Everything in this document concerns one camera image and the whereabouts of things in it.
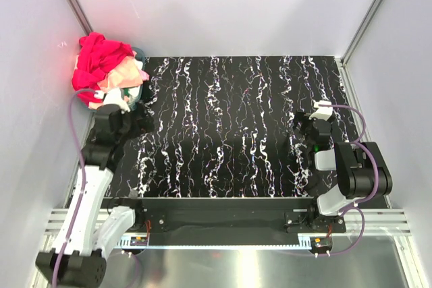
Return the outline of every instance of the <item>black marble table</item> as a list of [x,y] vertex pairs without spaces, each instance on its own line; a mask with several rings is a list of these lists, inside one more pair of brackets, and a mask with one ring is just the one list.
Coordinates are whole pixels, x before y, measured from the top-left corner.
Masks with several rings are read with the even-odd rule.
[[[314,100],[347,104],[333,57],[154,57],[145,71],[155,131],[126,144],[107,196],[305,196],[294,113]],[[350,112],[336,110],[333,139],[356,134]],[[321,181],[330,188],[335,175]]]

